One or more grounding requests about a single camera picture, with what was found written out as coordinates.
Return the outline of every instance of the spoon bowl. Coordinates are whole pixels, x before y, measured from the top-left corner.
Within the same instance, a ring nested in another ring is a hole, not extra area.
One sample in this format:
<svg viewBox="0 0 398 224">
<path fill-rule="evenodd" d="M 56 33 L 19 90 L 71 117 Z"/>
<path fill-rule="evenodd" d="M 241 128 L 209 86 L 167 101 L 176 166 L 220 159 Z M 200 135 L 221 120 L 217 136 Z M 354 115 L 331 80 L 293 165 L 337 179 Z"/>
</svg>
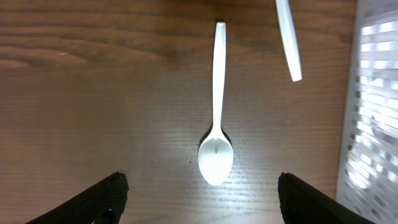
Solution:
<svg viewBox="0 0 398 224">
<path fill-rule="evenodd" d="M 224 134 L 211 132 L 200 144 L 199 169 L 210 185 L 220 185 L 227 179 L 233 163 L 233 149 Z"/>
</svg>

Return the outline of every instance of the white plastic spoon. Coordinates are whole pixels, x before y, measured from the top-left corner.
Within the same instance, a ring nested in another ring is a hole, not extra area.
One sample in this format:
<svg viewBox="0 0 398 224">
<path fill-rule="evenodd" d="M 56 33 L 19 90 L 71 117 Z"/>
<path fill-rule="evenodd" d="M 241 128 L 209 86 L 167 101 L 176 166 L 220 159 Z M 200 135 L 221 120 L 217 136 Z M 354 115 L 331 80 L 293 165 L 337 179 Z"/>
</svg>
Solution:
<svg viewBox="0 0 398 224">
<path fill-rule="evenodd" d="M 292 13 L 287 0 L 276 0 L 279 29 L 284 43 L 287 65 L 293 82 L 302 79 L 299 48 L 297 47 L 296 33 L 294 31 Z"/>
<path fill-rule="evenodd" d="M 199 147 L 199 169 L 211 185 L 227 179 L 233 163 L 232 145 L 221 130 L 226 58 L 226 27 L 217 22 L 213 56 L 213 128 Z"/>
</svg>

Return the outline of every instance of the white plastic crate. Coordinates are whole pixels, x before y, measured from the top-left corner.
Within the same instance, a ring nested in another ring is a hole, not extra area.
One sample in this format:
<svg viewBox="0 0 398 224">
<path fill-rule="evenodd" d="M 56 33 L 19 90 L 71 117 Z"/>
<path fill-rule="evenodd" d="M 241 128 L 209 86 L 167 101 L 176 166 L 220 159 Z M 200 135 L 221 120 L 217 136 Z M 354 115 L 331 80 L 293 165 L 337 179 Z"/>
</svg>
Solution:
<svg viewBox="0 0 398 224">
<path fill-rule="evenodd" d="M 336 199 L 398 223 L 398 1 L 359 0 Z"/>
</svg>

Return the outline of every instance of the spoon handle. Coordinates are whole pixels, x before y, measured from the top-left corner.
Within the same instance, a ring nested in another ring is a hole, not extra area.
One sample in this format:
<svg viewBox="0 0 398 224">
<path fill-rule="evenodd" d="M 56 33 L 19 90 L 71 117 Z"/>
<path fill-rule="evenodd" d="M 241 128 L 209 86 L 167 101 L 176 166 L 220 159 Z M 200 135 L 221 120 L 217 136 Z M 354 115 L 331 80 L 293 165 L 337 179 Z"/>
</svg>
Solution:
<svg viewBox="0 0 398 224">
<path fill-rule="evenodd" d="M 294 31 L 292 13 L 287 0 L 276 0 L 280 34 L 284 44 L 287 65 L 293 82 L 302 79 L 299 48 L 297 47 L 296 33 Z"/>
<path fill-rule="evenodd" d="M 213 53 L 213 129 L 221 130 L 226 60 L 225 22 L 217 22 Z"/>
</svg>

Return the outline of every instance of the table surface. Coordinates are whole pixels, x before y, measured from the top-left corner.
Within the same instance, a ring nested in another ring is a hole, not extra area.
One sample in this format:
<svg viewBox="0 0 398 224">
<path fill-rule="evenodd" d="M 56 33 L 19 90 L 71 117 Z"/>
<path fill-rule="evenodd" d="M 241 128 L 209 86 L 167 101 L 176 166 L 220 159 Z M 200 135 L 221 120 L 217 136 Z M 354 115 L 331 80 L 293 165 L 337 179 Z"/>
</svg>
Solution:
<svg viewBox="0 0 398 224">
<path fill-rule="evenodd" d="M 273 0 L 2 0 L 0 223 L 23 223 L 117 170 L 121 223 L 282 223 L 281 172 L 334 197 L 356 1 L 290 3 L 291 81 Z M 215 22 L 226 21 L 227 181 L 208 185 Z"/>
</svg>

